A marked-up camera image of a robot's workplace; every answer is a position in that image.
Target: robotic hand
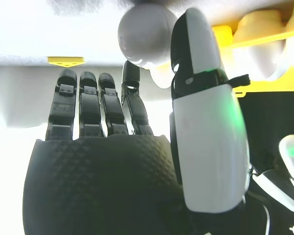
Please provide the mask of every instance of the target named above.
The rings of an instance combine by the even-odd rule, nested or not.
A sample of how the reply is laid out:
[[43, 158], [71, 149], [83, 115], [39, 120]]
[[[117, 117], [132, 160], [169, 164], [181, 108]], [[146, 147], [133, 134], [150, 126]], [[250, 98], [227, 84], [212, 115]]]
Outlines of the robotic hand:
[[73, 141], [77, 76], [61, 73], [46, 141], [36, 141], [27, 170], [25, 235], [206, 234], [198, 212], [228, 219], [224, 212], [242, 201], [249, 182], [245, 124], [232, 92], [249, 84], [248, 75], [227, 79], [213, 32], [193, 8], [174, 26], [171, 64], [171, 144], [153, 136], [139, 68], [129, 62], [121, 101], [111, 75], [98, 84], [91, 72], [81, 75]]

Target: gray surface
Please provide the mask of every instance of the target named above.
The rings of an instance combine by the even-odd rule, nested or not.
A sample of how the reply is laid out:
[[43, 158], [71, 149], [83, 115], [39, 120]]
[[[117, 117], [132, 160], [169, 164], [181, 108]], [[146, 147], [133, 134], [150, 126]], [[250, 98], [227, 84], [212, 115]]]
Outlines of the gray surface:
[[261, 8], [290, 12], [294, 0], [2, 0], [0, 65], [47, 65], [47, 56], [83, 56], [89, 65], [121, 65], [117, 29], [124, 13], [157, 2], [176, 16], [198, 7], [212, 25], [232, 24]]
[[[0, 115], [10, 127], [37, 126], [48, 121], [54, 86], [61, 67], [0, 67]], [[91, 71], [96, 78], [102, 72], [110, 73], [121, 98], [122, 67], [76, 67], [79, 76]], [[141, 69], [143, 101], [159, 101], [171, 98], [170, 89], [160, 89], [152, 81], [149, 71]]]

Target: yellow triangular marker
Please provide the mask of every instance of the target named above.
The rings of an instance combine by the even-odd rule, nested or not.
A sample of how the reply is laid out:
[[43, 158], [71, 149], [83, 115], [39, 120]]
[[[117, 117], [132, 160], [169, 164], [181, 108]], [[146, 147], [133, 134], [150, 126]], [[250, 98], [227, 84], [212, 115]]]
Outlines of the yellow triangular marker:
[[48, 63], [61, 67], [73, 67], [84, 64], [83, 57], [48, 57]]

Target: black textured palm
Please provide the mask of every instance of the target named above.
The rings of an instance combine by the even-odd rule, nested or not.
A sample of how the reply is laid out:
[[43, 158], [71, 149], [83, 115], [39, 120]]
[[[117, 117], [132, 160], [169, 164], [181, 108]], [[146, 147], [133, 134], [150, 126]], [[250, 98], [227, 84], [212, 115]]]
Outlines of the black textured palm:
[[165, 137], [37, 141], [24, 185], [25, 235], [184, 234], [183, 192]]

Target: white ball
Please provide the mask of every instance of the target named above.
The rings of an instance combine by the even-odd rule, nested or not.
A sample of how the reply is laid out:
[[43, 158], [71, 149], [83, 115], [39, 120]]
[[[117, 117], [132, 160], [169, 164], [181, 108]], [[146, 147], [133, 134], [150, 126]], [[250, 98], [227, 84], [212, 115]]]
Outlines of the white ball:
[[121, 19], [119, 45], [133, 64], [150, 69], [170, 60], [171, 35], [176, 16], [157, 4], [141, 4]]

